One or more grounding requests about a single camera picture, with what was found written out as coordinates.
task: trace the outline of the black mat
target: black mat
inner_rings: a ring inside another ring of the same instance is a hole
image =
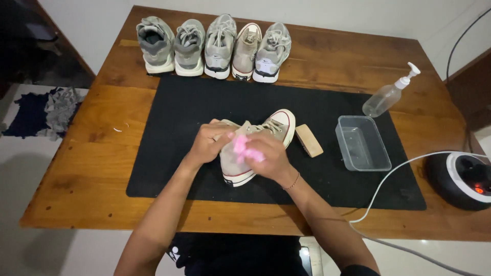
[[[341,115],[363,115],[367,94],[293,88],[261,83],[219,81],[179,76],[161,77],[148,116],[128,196],[156,197],[189,151],[202,123],[213,118],[242,125],[245,120],[261,124],[273,112],[289,109],[297,126],[307,124],[324,149],[310,158],[298,138],[287,149],[292,165],[332,206],[365,207],[387,172],[348,171],[341,156],[335,128]],[[375,118],[392,167],[407,160],[401,141],[386,112]],[[227,186],[219,159],[199,171],[188,199],[246,203],[292,204],[275,182],[261,176],[243,186]],[[394,172],[382,185],[373,208],[425,210],[426,203],[410,166]]]

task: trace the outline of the grey sneaker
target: grey sneaker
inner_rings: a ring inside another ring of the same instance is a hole
[[[286,26],[280,22],[271,25],[259,45],[252,78],[260,83],[277,81],[279,67],[290,54],[291,47],[292,38]]]
[[[263,35],[256,23],[249,23],[242,28],[235,42],[232,61],[232,76],[240,81],[248,81],[254,71],[254,58]]]
[[[249,121],[245,121],[242,126],[229,120],[222,120],[222,123],[238,127],[239,129],[235,131],[236,135],[248,135],[267,129],[276,139],[283,141],[285,148],[288,147],[295,134],[295,116],[286,109],[276,111],[262,125],[251,125]],[[237,154],[234,153],[232,142],[226,144],[220,151],[220,164],[225,182],[232,187],[244,185],[256,175],[245,163],[237,163]]]
[[[136,26],[145,68],[150,74],[174,71],[174,33],[160,18],[143,18]]]
[[[229,14],[218,16],[208,27],[205,47],[205,74],[223,80],[230,74],[230,59],[237,25]]]
[[[176,73],[179,76],[194,77],[203,74],[201,50],[205,44],[205,28],[196,19],[189,19],[177,28],[174,40],[176,52]]]

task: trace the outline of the converse sneaker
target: converse sneaker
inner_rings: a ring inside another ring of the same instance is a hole
[[[232,76],[236,80],[250,80],[254,70],[254,58],[261,39],[261,29],[256,23],[245,25],[237,35],[232,61]]]
[[[148,73],[174,71],[174,33],[162,19],[155,16],[143,18],[136,26],[136,34]]]
[[[237,25],[229,14],[217,17],[206,32],[205,74],[223,80],[230,74],[230,59]]]
[[[177,28],[174,40],[176,52],[176,73],[179,76],[194,77],[203,74],[203,49],[205,28],[196,19],[189,19]]]
[[[260,83],[273,83],[278,80],[279,67],[288,58],[292,38],[283,23],[271,25],[259,45],[256,55],[256,69],[252,78]]]
[[[235,131],[236,135],[248,135],[267,129],[276,139],[283,141],[285,148],[288,147],[295,134],[295,116],[286,109],[276,111],[262,125],[251,125],[249,121],[245,121],[242,126],[229,120],[222,120],[222,122],[238,127],[238,130]],[[245,163],[237,163],[237,154],[234,153],[232,142],[226,144],[220,151],[220,164],[225,182],[232,187],[244,185],[256,175]]]

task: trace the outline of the white wall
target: white wall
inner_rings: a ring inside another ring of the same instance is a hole
[[[442,79],[458,37],[491,0],[39,0],[95,73],[133,4],[418,39]],[[491,13],[457,47],[450,75],[491,48]]]

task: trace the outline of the plastic bottle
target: plastic bottle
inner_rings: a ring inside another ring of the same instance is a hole
[[[394,84],[383,86],[363,104],[362,110],[366,116],[378,117],[401,99],[402,89],[409,84],[409,79],[421,73],[414,64],[410,62],[408,64],[411,72],[407,77],[398,79]]]

